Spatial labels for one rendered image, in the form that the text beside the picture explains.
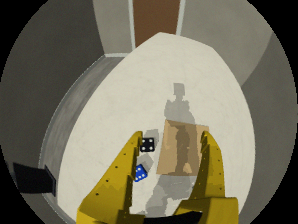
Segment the blue die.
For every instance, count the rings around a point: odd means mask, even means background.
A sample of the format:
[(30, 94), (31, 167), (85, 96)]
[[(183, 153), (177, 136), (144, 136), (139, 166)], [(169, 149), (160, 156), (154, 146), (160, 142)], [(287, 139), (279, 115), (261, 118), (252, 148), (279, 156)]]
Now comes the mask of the blue die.
[(136, 166), (136, 169), (137, 170), (136, 170), (136, 181), (135, 182), (138, 182), (148, 176), (148, 173), (142, 164), (139, 164), (138, 166)]

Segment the tan flat mat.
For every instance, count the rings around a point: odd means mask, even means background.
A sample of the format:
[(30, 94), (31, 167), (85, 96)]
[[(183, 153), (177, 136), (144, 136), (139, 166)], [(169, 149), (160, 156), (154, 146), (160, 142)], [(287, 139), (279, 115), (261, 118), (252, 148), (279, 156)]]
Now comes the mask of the tan flat mat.
[(203, 131), (209, 132), (209, 127), (165, 119), (156, 174), (198, 176)]

